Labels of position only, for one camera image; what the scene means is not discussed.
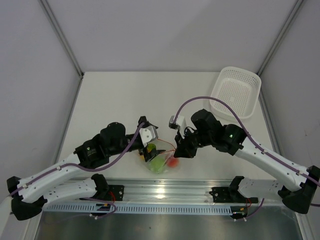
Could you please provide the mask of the yellow green mango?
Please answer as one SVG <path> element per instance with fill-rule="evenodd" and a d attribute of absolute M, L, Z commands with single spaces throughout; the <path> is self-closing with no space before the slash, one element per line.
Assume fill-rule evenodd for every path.
<path fill-rule="evenodd" d="M 154 143 L 149 143 L 147 146 L 146 146 L 148 152 L 150 152 L 152 149 L 157 149 L 156 145 Z M 143 149 L 139 149 L 138 150 L 138 154 L 139 156 L 141 157 L 141 159 L 143 161 L 145 161 L 144 159 L 144 148 Z"/>

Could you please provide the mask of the red yellow peach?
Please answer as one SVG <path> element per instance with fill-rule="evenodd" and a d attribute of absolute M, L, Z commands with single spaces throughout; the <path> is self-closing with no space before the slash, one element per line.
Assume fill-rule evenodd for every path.
<path fill-rule="evenodd" d="M 166 165 L 170 168 L 176 168 L 179 165 L 179 163 L 180 160 L 178 158 L 171 156 L 167 159 Z"/>

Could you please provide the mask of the clear orange-zipper zip bag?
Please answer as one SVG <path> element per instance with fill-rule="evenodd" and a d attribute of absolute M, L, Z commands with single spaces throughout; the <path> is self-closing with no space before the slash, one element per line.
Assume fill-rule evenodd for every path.
<path fill-rule="evenodd" d="M 166 172 L 172 172 L 180 165 L 180 159 L 174 157 L 176 146 L 171 142 L 163 139 L 156 139 L 147 146 L 147 152 L 149 155 L 153 153 L 153 150 L 160 151 L 156 153 L 156 156 L 146 161 L 143 151 L 138 151 L 140 162 L 152 173 L 163 174 Z"/>

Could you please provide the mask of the green apple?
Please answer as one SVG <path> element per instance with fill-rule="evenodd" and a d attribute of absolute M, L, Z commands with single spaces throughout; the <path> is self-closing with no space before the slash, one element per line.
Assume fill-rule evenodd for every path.
<path fill-rule="evenodd" d="M 166 160 L 163 157 L 155 157 L 153 160 L 149 162 L 149 170 L 160 174 L 165 170 Z"/>

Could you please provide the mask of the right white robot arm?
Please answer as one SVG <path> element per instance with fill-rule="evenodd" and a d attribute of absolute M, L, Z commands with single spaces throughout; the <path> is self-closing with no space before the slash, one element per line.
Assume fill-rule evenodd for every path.
<path fill-rule="evenodd" d="M 234 202 L 243 198 L 265 198 L 282 203 L 299 214 L 307 214 L 320 180 L 319 167 L 296 164 L 247 135 L 235 124 L 222 125 L 214 115 L 201 109 L 191 116 L 189 128 L 183 116 L 172 116 L 169 127 L 177 134 L 175 158 L 194 158 L 199 148 L 212 146 L 217 151 L 246 160 L 274 177 L 273 181 L 236 176 L 228 189 Z"/>

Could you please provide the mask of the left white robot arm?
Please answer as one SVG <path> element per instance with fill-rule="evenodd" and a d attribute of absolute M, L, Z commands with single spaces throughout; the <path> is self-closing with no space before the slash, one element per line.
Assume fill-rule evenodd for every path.
<path fill-rule="evenodd" d="M 108 200 L 110 187 L 101 171 L 132 151 L 138 151 L 147 161 L 152 160 L 162 153 L 156 149 L 148 151 L 149 144 L 157 139 L 157 126 L 145 116 L 140 117 L 133 134 L 127 134 L 119 122 L 110 123 L 62 161 L 27 178 L 7 179 L 10 214 L 24 221 L 54 203 L 75 199 Z"/>

